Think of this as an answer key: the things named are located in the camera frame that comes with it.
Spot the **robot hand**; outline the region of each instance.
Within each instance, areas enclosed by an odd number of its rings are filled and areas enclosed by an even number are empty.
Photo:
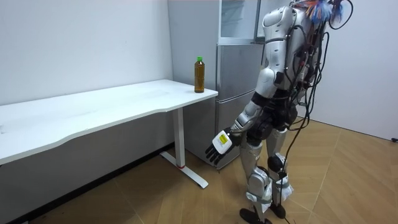
[[[212,144],[206,149],[206,158],[217,165],[235,146],[241,144],[241,134],[231,132],[231,128],[226,128],[213,139]]]

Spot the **robot leg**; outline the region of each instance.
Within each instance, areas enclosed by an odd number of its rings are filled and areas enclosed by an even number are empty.
[[[271,224],[265,212],[272,203],[272,180],[265,168],[257,166],[262,149],[261,140],[257,143],[249,144],[246,138],[241,143],[241,161],[248,185],[246,197],[253,203],[254,212],[242,208],[239,214],[250,224]]]
[[[282,172],[285,157],[279,153],[285,141],[286,133],[287,129],[281,131],[273,129],[271,135],[266,140],[268,152],[268,171],[269,176],[273,181],[271,210],[279,218],[285,218],[286,216],[285,209],[280,204],[280,200],[286,200],[286,198],[293,192],[293,188],[289,183],[287,174]]]

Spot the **brown liquid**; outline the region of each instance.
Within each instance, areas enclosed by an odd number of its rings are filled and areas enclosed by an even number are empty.
[[[202,61],[195,63],[195,93],[205,91],[205,64]]]

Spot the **white wall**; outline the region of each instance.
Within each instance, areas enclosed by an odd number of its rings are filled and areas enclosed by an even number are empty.
[[[0,105],[161,78],[172,79],[166,0],[0,1]],[[171,121],[155,114],[3,165],[0,223],[171,143]]]
[[[0,105],[172,79],[167,1],[0,1]]]
[[[398,44],[393,0],[355,1],[354,14],[331,30],[311,118],[380,138],[398,138]]]

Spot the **white desk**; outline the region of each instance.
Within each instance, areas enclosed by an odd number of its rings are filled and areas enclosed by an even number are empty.
[[[205,188],[208,183],[185,167],[182,107],[217,94],[213,90],[198,94],[191,85],[157,80],[0,106],[0,165],[85,134],[173,110],[176,159],[167,152],[161,155]]]

